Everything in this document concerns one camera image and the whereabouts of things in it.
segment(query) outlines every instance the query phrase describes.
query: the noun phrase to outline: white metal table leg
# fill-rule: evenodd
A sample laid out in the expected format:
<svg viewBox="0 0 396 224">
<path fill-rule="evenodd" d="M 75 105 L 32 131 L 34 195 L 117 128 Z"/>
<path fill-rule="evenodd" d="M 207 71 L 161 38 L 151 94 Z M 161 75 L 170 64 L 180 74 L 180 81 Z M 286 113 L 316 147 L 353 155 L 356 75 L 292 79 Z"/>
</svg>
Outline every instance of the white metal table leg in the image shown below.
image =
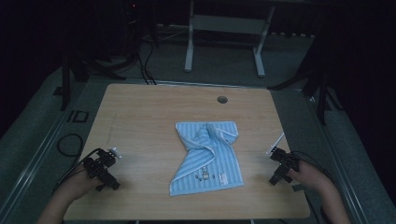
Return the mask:
<svg viewBox="0 0 396 224">
<path fill-rule="evenodd" d="M 194 53 L 194 44 L 192 42 L 194 20 L 194 1 L 190 1 L 190 25 L 189 25 L 189 45 L 187 46 L 186 63 L 184 71 L 190 72 L 192 69 L 192 55 Z"/>
<path fill-rule="evenodd" d="M 266 20 L 263 30 L 262 30 L 262 36 L 260 38 L 260 43 L 257 47 L 253 48 L 254 61 L 256 62 L 257 75 L 259 77 L 265 76 L 264 66 L 262 65 L 262 46 L 264 45 L 265 37 L 267 37 L 268 29 L 271 24 L 271 19 L 274 15 L 274 11 L 275 11 L 275 7 L 271 7 L 269 10 L 269 13 L 268 13 L 267 20 Z"/>
</svg>

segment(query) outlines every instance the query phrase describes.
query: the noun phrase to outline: crumpled blue striped towel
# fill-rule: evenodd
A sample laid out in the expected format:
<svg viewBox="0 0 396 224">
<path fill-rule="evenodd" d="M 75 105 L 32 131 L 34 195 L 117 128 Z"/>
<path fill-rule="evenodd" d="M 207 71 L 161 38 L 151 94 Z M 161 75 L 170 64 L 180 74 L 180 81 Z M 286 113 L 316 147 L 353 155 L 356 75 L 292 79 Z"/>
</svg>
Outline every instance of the crumpled blue striped towel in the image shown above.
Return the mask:
<svg viewBox="0 0 396 224">
<path fill-rule="evenodd" d="M 188 154 L 170 184 L 170 195 L 192 194 L 244 185 L 231 144 L 238 131 L 233 121 L 178 122 Z"/>
</svg>

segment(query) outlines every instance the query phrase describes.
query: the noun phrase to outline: towel fold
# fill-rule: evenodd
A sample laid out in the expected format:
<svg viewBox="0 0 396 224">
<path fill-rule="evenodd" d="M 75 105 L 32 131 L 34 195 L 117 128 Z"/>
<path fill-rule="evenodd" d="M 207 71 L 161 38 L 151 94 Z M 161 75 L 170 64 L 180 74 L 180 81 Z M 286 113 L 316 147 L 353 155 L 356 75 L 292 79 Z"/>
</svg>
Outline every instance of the towel fold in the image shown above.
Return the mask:
<svg viewBox="0 0 396 224">
<path fill-rule="evenodd" d="M 238 131 L 233 121 L 178 122 L 188 150 L 170 184 L 170 195 L 229 189 L 244 185 L 231 144 Z"/>
</svg>

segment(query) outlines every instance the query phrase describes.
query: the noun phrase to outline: gray floor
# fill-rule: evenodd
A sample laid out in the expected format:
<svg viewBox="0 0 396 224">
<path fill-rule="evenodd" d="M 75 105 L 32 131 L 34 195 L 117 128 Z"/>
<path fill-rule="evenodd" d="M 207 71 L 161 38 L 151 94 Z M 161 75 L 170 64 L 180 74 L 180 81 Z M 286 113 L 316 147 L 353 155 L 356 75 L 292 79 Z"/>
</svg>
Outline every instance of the gray floor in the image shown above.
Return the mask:
<svg viewBox="0 0 396 224">
<path fill-rule="evenodd" d="M 197 40 L 200 44 L 195 46 L 190 73 L 183 71 L 186 53 L 185 36 L 180 35 L 160 42 L 160 48 L 153 51 L 147 67 L 159 84 L 180 82 L 266 88 L 292 77 L 312 42 L 312 39 L 305 37 L 269 36 L 262 54 L 266 77 L 260 78 L 256 76 L 251 48 L 221 43 L 215 46 L 205 43 L 202 39 Z M 149 55 L 149 50 L 148 44 L 142 46 L 143 60 Z M 143 84 L 137 65 L 117 73 L 128 77 L 125 83 Z M 56 142 L 68 133 L 78 133 L 83 139 L 87 138 L 106 86 L 115 82 L 94 71 L 91 71 L 91 75 L 92 78 L 88 83 L 72 82 L 74 100 L 64 112 L 59 110 L 61 98 L 52 95 L 55 88 L 61 85 L 60 70 L 49 76 L 20 118 L 0 140 L 0 150 L 3 154 L 0 157 L 2 171 L 0 201 L 1 204 L 6 204 L 9 195 L 19 199 L 15 207 L 11 206 L 9 217 L 4 219 L 9 223 L 34 223 L 50 197 L 54 183 L 72 164 L 72 159 L 63 157 L 56 150 Z M 304 81 L 283 91 L 273 91 L 276 109 L 288 137 L 290 149 L 308 153 L 330 171 L 344 196 L 346 207 L 354 223 L 396 223 L 395 207 L 384 191 L 347 115 L 343 111 L 336 110 L 329 103 L 331 110 L 326 111 L 325 114 L 327 125 L 320 125 L 315 116 L 315 101 L 306 99 L 299 92 L 303 85 Z M 67 122 L 66 119 L 72 110 L 89 111 L 88 121 Z M 71 152 L 77 151 L 78 142 L 70 138 L 64 142 L 63 147 L 69 148 Z M 20 191 L 13 190 L 19 179 L 25 180 L 20 174 L 23 174 L 25 167 L 37 152 L 45 156 L 43 163 L 37 165 L 39 169 L 32 175 L 34 178 L 26 180 L 25 186 L 30 187 L 22 188 Z M 317 223 L 315 213 L 320 219 L 319 197 L 309 189 L 306 194 L 314 207 L 311 216 L 306 219 L 284 221 Z M 126 223 L 126 221 L 66 223 Z M 233 223 L 250 223 L 250 221 Z M 255 220 L 255 223 L 281 222 Z"/>
</svg>

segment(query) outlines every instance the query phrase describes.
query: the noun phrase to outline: blue towel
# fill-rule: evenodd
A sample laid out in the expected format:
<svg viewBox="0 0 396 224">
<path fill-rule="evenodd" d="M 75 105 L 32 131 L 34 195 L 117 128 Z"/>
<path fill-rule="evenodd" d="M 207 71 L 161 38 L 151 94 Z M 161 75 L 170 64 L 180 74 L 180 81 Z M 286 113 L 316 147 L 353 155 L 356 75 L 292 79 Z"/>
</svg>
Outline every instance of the blue towel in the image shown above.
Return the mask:
<svg viewBox="0 0 396 224">
<path fill-rule="evenodd" d="M 170 184 L 170 195 L 193 194 L 244 185 L 231 144 L 238 136 L 233 121 L 178 122 L 188 154 Z"/>
</svg>

